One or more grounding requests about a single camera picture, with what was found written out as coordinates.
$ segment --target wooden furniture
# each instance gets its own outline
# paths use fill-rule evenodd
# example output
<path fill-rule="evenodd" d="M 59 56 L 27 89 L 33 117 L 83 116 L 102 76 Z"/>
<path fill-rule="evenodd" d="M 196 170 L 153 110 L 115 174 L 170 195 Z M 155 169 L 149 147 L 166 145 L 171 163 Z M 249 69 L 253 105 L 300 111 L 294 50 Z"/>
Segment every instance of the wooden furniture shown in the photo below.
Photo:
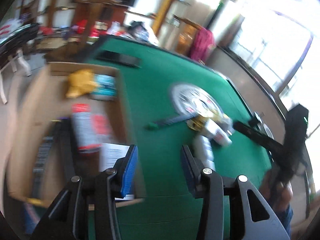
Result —
<path fill-rule="evenodd" d="M 178 42 L 174 51 L 184 56 L 188 56 L 197 31 L 201 30 L 203 27 L 185 18 L 177 16 L 175 16 L 175 18 L 180 21 L 180 23 L 184 23 L 184 26 L 182 26 L 182 31 L 178 35 Z"/>
<path fill-rule="evenodd" d="M 11 65 L 12 71 L 16 72 L 17 71 L 17 66 L 16 66 L 16 63 L 15 63 L 15 60 L 17 60 L 19 65 L 21 65 L 24 68 L 24 70 L 26 71 L 27 77 L 31 75 L 30 65 L 23 58 L 22 49 L 18 49 L 17 50 L 17 55 L 15 57 L 12 57 L 12 55 L 8 56 L 8 63 L 6 65 L 4 65 L 0 69 L 0 97 L 1 97 L 1 100 L 2 100 L 2 102 L 4 104 L 6 104 L 8 101 L 7 101 L 7 98 L 6 98 L 5 93 L 4 93 L 3 80 L 2 80 L 2 74 L 1 73 L 2 73 L 2 71 L 4 71 L 6 69 L 6 67 L 8 65 Z"/>
<path fill-rule="evenodd" d="M 111 26 L 113 21 L 122 24 L 125 18 L 125 11 L 128 8 L 116 0 L 74 0 L 74 2 L 77 5 L 71 25 L 83 19 L 87 20 L 84 32 L 79 35 L 79 42 L 68 42 L 66 45 L 47 53 L 45 57 L 48 60 L 70 61 L 72 55 L 78 53 L 86 46 L 88 36 L 96 21 L 103 21 L 108 26 Z"/>

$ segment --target cardboard box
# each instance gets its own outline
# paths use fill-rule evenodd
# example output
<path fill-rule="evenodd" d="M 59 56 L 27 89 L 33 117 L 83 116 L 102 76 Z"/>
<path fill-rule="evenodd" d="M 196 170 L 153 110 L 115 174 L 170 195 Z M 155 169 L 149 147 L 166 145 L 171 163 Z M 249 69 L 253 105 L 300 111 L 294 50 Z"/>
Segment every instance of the cardboard box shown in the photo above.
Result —
<path fill-rule="evenodd" d="M 68 75 L 84 68 L 90 68 L 96 74 L 114 76 L 118 91 L 117 98 L 114 101 L 93 100 L 89 98 L 89 95 L 75 99 L 66 98 Z M 8 192 L 11 197 L 24 202 L 30 197 L 33 166 L 38 147 L 49 128 L 50 121 L 70 116 L 71 106 L 75 103 L 90 104 L 92 113 L 106 113 L 118 143 L 126 145 L 135 143 L 131 133 L 130 118 L 125 111 L 127 102 L 124 83 L 118 69 L 91 64 L 51 62 L 39 71 L 20 108 L 15 142 L 7 172 Z M 121 202 L 118 206 L 140 202 L 140 197 L 145 195 L 139 165 L 135 173 L 135 185 L 137 185 L 135 186 L 136 199 Z M 45 165 L 40 193 L 41 205 L 48 207 L 63 187 L 63 168 L 59 154 L 52 149 Z"/>

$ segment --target plastic bag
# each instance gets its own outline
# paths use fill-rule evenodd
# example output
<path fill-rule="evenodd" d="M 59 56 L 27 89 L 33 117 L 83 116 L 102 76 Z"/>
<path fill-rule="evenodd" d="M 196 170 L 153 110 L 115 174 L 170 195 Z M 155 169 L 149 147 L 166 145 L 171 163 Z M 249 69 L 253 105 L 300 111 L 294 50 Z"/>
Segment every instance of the plastic bag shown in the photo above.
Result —
<path fill-rule="evenodd" d="M 8 37 L 12 32 L 18 29 L 23 24 L 22 20 L 9 19 L 0 28 L 0 40 Z"/>
<path fill-rule="evenodd" d="M 144 22 L 132 21 L 128 27 L 128 33 L 137 41 L 149 42 L 153 45 L 158 45 L 158 39 L 155 36 L 150 26 Z"/>

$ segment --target white chair leg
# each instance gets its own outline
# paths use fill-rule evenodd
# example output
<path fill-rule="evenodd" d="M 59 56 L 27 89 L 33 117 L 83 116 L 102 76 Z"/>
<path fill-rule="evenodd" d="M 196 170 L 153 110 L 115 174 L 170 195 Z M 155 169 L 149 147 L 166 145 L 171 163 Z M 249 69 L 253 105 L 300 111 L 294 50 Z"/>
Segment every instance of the white chair leg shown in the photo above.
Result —
<path fill-rule="evenodd" d="M 6 103 L 7 103 L 7 98 L 5 97 L 5 94 L 4 94 L 1 71 L 0 71 L 0 97 L 1 97 L 1 99 L 2 99 L 2 102 L 3 102 L 4 104 L 6 104 Z"/>
<path fill-rule="evenodd" d="M 14 59 L 12 59 L 11 55 L 8 57 L 8 60 L 10 61 L 10 64 L 12 66 L 12 71 L 16 72 L 17 71 L 17 66 L 16 66 L 16 63 L 14 62 Z"/>
<path fill-rule="evenodd" d="M 19 64 L 26 71 L 27 77 L 30 76 L 31 75 L 31 68 L 30 68 L 30 65 L 28 64 L 28 62 L 26 62 L 25 59 L 23 58 L 22 49 L 18 49 L 17 50 L 17 54 L 18 54 L 18 62 L 19 62 Z"/>

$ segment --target green felt tabletop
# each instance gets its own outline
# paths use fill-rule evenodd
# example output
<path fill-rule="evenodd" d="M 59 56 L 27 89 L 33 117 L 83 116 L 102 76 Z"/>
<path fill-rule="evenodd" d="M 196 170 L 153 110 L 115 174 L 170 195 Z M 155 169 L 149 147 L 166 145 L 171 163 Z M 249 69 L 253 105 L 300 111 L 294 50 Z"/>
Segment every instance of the green felt tabletop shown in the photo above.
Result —
<path fill-rule="evenodd" d="M 110 50 L 141 59 L 141 68 L 96 60 Z M 120 69 L 128 97 L 139 159 L 145 180 L 144 202 L 117 208 L 123 240 L 196 239 L 202 200 L 188 192 L 180 164 L 183 144 L 192 144 L 196 135 L 185 122 L 159 130 L 146 130 L 149 122 L 176 115 L 170 87 L 177 82 L 191 83 L 207 91 L 230 118 L 246 122 L 250 113 L 228 80 L 217 73 L 166 51 L 123 39 L 109 38 L 86 63 Z M 232 145 L 212 144 L 216 171 L 235 178 L 246 175 L 258 187 L 270 168 L 265 149 L 235 132 Z M 225 237 L 229 232 L 228 199 L 225 197 Z"/>

